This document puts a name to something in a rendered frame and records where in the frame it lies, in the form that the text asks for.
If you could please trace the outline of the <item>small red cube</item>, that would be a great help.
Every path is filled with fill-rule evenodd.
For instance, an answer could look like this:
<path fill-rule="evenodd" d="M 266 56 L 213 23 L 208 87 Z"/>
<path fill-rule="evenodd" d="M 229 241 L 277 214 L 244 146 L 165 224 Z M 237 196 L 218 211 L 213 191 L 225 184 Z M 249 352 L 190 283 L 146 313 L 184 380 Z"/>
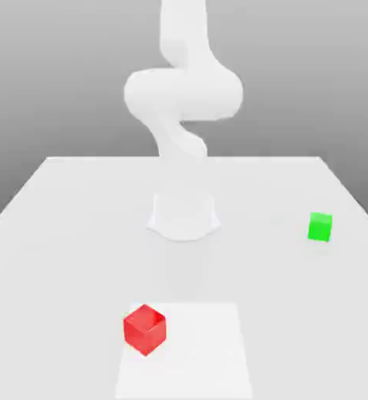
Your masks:
<path fill-rule="evenodd" d="M 166 340 L 166 317 L 143 304 L 123 319 L 124 340 L 143 356 Z"/>

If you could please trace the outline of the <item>small green cube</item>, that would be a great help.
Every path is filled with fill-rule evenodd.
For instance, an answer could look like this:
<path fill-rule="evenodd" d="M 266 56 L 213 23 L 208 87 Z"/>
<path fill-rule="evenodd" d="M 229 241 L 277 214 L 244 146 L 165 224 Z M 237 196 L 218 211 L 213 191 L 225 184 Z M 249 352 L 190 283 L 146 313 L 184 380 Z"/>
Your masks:
<path fill-rule="evenodd" d="M 311 212 L 309 219 L 308 239 L 328 242 L 332 228 L 332 215 Z"/>

